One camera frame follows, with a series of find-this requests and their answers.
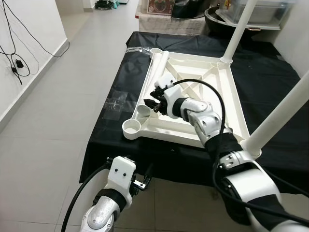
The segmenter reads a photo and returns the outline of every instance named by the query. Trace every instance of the white tube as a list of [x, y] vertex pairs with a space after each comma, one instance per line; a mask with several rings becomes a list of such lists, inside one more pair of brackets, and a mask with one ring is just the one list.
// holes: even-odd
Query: white tube
[[169, 52], [165, 51], [163, 55], [161, 55], [161, 59], [157, 54], [154, 54], [155, 60], [153, 63], [153, 67], [149, 73], [149, 78], [147, 80], [147, 86], [145, 89], [145, 93], [142, 98], [140, 98], [137, 106], [137, 111], [139, 114], [148, 116], [150, 115], [151, 110], [145, 105], [144, 99], [153, 99], [152, 96], [150, 96], [150, 93], [154, 91], [155, 88], [155, 82], [163, 75], [164, 69], [166, 66], [166, 62], [168, 61], [169, 58]]
[[227, 49], [223, 55], [223, 57], [221, 57], [221, 61], [224, 63], [231, 63], [233, 62], [232, 58], [233, 55], [236, 51], [236, 48], [240, 42], [240, 39], [242, 37], [243, 32], [246, 29], [246, 26], [249, 22], [249, 19], [252, 15], [252, 12], [254, 10], [254, 7], [256, 5], [258, 0], [248, 0], [245, 9], [243, 10], [243, 13], [241, 14], [241, 17], [239, 19], [239, 22], [237, 24], [237, 27], [233, 33], [233, 36], [230, 40], [230, 43], [227, 46]]
[[309, 71], [300, 79], [262, 124], [240, 144], [257, 157], [264, 145], [296, 114], [309, 99]]

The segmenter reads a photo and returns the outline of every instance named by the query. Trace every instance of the plastic bin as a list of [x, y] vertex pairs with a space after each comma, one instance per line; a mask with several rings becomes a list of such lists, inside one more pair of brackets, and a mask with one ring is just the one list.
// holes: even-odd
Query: plastic bin
[[[227, 23], [237, 24], [248, 0], [221, 0], [217, 14]], [[259, 0], [248, 24], [279, 27], [295, 0]]]

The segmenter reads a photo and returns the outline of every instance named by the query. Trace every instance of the box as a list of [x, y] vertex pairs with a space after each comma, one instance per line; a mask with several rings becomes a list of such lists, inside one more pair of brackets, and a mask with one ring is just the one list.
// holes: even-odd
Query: box
[[171, 15], [175, 0], [148, 0], [147, 13], [153, 15]]
[[[217, 14], [227, 23], [237, 24], [248, 0], [221, 0]], [[248, 24], [256, 27], [279, 27], [295, 0], [259, 0]]]

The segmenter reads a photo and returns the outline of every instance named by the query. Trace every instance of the baseboard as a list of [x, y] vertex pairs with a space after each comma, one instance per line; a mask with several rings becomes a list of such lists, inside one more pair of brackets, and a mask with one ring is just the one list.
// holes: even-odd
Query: baseboard
[[93, 6], [92, 8], [84, 8], [84, 12], [93, 12], [95, 6]]
[[[55, 56], [60, 56], [69, 45], [68, 39], [66, 39], [62, 45], [59, 47], [59, 49], [56, 51]], [[41, 69], [41, 71], [33, 78], [32, 81], [28, 83], [28, 86], [19, 94], [19, 96], [16, 98], [16, 100], [9, 106], [9, 108], [0, 116], [0, 133], [3, 131], [5, 126], [9, 123], [11, 118], [14, 116], [16, 111], [19, 109], [21, 104], [24, 102], [24, 100], [27, 98], [27, 96], [32, 92], [32, 90], [35, 88], [35, 86], [38, 84], [38, 82], [41, 80], [41, 78], [46, 74], [46, 72], [50, 69], [50, 67], [56, 62], [58, 58], [51, 57], [45, 66]]]

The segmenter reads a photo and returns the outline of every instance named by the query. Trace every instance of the black tablecloth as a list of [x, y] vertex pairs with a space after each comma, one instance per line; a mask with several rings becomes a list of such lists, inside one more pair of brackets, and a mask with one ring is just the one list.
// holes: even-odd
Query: black tablecloth
[[[171, 52], [221, 57], [227, 40], [207, 36], [174, 36], [134, 32], [128, 48], [158, 47]], [[144, 174], [150, 163], [154, 176], [176, 182], [212, 186], [211, 162], [200, 148], [149, 138], [127, 140], [122, 123], [131, 118], [150, 57], [131, 49], [123, 58], [107, 100], [89, 139], [80, 182], [107, 157], [128, 156]], [[299, 77], [271, 43], [242, 41], [231, 65], [243, 113], [252, 133], [298, 82]], [[263, 148], [257, 160], [281, 178], [308, 190], [308, 103]], [[277, 183], [282, 192], [293, 191]]]

